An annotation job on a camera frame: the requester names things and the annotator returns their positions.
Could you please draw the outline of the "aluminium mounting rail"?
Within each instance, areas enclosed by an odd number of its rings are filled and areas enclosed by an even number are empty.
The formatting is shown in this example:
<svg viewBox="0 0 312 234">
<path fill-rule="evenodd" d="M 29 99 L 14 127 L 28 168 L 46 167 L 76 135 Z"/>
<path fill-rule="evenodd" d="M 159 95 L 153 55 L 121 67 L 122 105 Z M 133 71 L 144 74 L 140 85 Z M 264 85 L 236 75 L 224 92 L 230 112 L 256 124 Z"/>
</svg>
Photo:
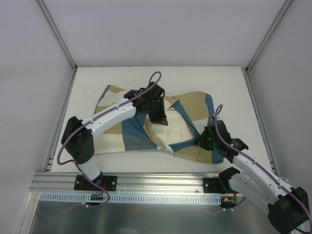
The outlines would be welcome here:
<svg viewBox="0 0 312 234">
<path fill-rule="evenodd" d="M 68 192 L 74 190 L 78 173 L 35 173 L 29 191 Z M 217 178 L 218 173 L 108 173 L 116 176 L 110 194 L 203 195 L 203 178 Z"/>
</svg>

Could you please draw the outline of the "aluminium frame post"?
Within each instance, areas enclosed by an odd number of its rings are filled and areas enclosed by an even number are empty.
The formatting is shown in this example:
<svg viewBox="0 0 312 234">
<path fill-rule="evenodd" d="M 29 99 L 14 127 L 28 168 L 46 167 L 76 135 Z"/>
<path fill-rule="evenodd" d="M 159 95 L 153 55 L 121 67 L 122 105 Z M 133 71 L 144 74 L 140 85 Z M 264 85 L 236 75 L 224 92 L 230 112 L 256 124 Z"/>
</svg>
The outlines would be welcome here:
<svg viewBox="0 0 312 234">
<path fill-rule="evenodd" d="M 65 58 L 67 59 L 70 67 L 73 69 L 74 72 L 77 71 L 78 66 L 76 65 L 76 63 L 74 62 L 74 59 L 53 19 L 52 14 L 50 13 L 46 3 L 44 0 L 35 0 L 35 2 L 37 3 L 40 11 L 42 12 L 45 20 L 47 21 L 53 35 L 55 36 L 62 52 L 64 53 Z"/>
<path fill-rule="evenodd" d="M 248 74 L 257 60 L 259 59 L 260 55 L 262 54 L 263 50 L 265 49 L 266 45 L 270 41 L 271 37 L 275 33 L 276 29 L 278 28 L 279 24 L 283 20 L 284 16 L 286 15 L 288 9 L 292 5 L 293 0 L 285 0 L 281 6 L 281 8 L 278 10 L 276 16 L 274 17 L 272 23 L 270 24 L 267 32 L 265 33 L 263 39 L 261 40 L 259 46 L 257 47 L 254 55 L 252 56 L 250 62 L 245 68 L 246 74 Z"/>
</svg>

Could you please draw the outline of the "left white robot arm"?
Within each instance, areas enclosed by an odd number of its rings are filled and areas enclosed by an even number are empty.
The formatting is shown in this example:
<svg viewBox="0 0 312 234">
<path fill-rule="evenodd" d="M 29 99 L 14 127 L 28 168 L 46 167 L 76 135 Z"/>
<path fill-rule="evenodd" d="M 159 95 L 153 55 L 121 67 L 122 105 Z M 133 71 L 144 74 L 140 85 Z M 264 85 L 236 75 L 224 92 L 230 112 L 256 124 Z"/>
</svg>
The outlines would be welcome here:
<svg viewBox="0 0 312 234">
<path fill-rule="evenodd" d="M 152 123 L 167 125 L 164 108 L 165 90 L 151 82 L 146 88 L 130 90 L 112 106 L 84 119 L 67 121 L 61 138 L 62 150 L 73 158 L 90 190 L 104 187 L 105 179 L 93 161 L 95 140 L 111 127 L 139 114 L 147 114 Z"/>
</svg>

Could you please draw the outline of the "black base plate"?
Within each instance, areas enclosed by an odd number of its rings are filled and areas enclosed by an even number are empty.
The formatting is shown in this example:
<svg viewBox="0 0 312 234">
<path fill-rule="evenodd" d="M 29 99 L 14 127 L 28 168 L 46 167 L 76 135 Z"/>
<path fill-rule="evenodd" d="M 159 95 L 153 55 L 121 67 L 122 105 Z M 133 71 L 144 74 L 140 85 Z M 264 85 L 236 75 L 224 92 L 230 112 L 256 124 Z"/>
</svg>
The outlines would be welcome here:
<svg viewBox="0 0 312 234">
<path fill-rule="evenodd" d="M 229 187 L 228 182 L 220 178 L 205 177 L 202 179 L 202 182 L 204 193 L 218 193 L 218 194 L 233 193 L 233 190 Z"/>
<path fill-rule="evenodd" d="M 117 176 L 114 175 L 99 175 L 92 182 L 88 181 L 83 175 L 77 175 L 74 190 L 75 191 L 99 191 L 100 187 L 106 191 L 114 192 L 117 187 Z"/>
</svg>

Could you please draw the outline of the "blue tan white checked pillowcase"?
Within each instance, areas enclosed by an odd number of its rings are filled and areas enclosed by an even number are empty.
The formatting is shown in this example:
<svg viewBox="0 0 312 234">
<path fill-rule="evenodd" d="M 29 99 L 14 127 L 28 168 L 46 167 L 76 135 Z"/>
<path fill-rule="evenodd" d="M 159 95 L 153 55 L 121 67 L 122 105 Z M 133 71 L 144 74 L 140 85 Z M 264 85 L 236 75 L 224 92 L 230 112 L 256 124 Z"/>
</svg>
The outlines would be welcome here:
<svg viewBox="0 0 312 234">
<path fill-rule="evenodd" d="M 176 157 L 205 164 L 219 164 L 223 158 L 217 151 L 208 151 L 196 146 L 195 142 L 212 121 L 215 113 L 212 97 L 204 92 L 192 91 L 168 97 L 167 100 L 182 115 L 195 137 L 182 143 L 167 145 L 150 130 L 148 115 L 140 114 L 113 126 L 95 140 L 95 153 L 106 154 L 126 151 L 163 149 Z"/>
</svg>

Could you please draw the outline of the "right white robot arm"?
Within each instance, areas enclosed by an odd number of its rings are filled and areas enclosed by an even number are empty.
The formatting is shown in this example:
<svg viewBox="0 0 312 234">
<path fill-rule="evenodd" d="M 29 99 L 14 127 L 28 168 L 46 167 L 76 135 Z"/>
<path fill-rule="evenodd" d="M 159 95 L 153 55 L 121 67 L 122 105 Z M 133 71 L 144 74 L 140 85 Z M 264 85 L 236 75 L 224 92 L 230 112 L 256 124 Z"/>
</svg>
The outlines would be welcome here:
<svg viewBox="0 0 312 234">
<path fill-rule="evenodd" d="M 267 215 L 279 233 L 294 230 L 304 233 L 299 227 L 312 221 L 307 192 L 302 187 L 294 188 L 265 168 L 242 140 L 231 138 L 223 121 L 206 126 L 196 144 L 217 151 L 232 164 L 217 179 L 203 179 L 205 190 L 242 194 Z"/>
</svg>

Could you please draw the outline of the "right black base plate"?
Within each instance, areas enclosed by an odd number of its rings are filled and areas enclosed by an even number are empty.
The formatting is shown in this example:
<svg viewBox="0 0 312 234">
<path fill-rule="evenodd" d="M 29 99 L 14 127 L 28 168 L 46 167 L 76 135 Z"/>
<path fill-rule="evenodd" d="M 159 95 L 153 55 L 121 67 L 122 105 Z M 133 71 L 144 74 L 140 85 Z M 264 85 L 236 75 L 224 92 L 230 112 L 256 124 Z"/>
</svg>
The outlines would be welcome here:
<svg viewBox="0 0 312 234">
<path fill-rule="evenodd" d="M 218 193 L 218 194 L 233 193 L 233 190 L 229 187 L 228 182 L 220 178 L 205 177 L 202 179 L 202 182 L 204 193 Z"/>
</svg>

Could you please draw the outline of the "left aluminium frame post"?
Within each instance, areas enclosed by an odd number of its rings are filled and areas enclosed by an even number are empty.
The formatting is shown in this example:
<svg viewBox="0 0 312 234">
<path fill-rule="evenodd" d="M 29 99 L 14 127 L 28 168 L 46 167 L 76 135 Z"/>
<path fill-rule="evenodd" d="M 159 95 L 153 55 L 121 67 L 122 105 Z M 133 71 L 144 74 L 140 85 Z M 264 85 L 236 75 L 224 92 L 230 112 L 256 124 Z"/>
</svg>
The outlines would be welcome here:
<svg viewBox="0 0 312 234">
<path fill-rule="evenodd" d="M 40 11 L 42 12 L 45 20 L 47 21 L 53 35 L 55 36 L 62 52 L 64 53 L 65 58 L 67 59 L 70 67 L 73 69 L 74 72 L 77 71 L 78 66 L 76 65 L 76 63 L 74 62 L 74 59 L 53 19 L 52 14 L 50 13 L 46 3 L 44 0 L 35 0 L 35 2 L 37 3 Z"/>
</svg>

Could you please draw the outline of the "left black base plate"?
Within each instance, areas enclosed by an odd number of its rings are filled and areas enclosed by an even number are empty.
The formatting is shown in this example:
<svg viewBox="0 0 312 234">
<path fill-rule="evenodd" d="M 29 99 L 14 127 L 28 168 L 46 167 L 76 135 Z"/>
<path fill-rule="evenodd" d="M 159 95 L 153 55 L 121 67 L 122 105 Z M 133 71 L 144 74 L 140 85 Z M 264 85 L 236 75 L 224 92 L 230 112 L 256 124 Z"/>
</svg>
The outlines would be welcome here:
<svg viewBox="0 0 312 234">
<path fill-rule="evenodd" d="M 88 181 L 83 175 L 77 175 L 74 190 L 75 191 L 99 191 L 100 187 L 106 191 L 114 192 L 117 187 L 117 176 L 114 175 L 99 175 L 92 182 Z"/>
</svg>

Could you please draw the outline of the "white pillow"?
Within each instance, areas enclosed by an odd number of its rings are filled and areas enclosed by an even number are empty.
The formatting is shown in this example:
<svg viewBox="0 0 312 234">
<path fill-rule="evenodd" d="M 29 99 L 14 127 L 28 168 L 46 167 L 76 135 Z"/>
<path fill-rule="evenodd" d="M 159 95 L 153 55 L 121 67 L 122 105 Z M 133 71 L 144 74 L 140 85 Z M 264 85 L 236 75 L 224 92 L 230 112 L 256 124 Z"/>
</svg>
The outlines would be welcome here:
<svg viewBox="0 0 312 234">
<path fill-rule="evenodd" d="M 164 100 L 164 107 L 168 125 L 152 123 L 150 127 L 152 135 L 167 145 L 192 140 L 195 133 L 182 115 L 167 100 Z"/>
</svg>

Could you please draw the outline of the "right aluminium frame post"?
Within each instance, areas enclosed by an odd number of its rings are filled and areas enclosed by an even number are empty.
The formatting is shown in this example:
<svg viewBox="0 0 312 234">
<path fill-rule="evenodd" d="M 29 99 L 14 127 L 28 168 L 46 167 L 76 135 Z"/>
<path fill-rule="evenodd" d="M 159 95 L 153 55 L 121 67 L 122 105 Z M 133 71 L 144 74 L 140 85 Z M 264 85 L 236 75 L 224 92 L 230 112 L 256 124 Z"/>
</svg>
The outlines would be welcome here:
<svg viewBox="0 0 312 234">
<path fill-rule="evenodd" d="M 257 60 L 259 59 L 260 55 L 262 54 L 263 50 L 265 49 L 266 45 L 270 41 L 271 37 L 275 33 L 276 29 L 278 28 L 279 24 L 283 20 L 284 16 L 286 15 L 288 9 L 292 5 L 293 0 L 285 0 L 281 6 L 281 8 L 278 10 L 276 16 L 274 17 L 272 23 L 270 24 L 267 32 L 265 33 L 263 39 L 261 40 L 259 46 L 257 47 L 254 55 L 252 56 L 250 62 L 245 68 L 246 74 L 248 74 Z"/>
</svg>

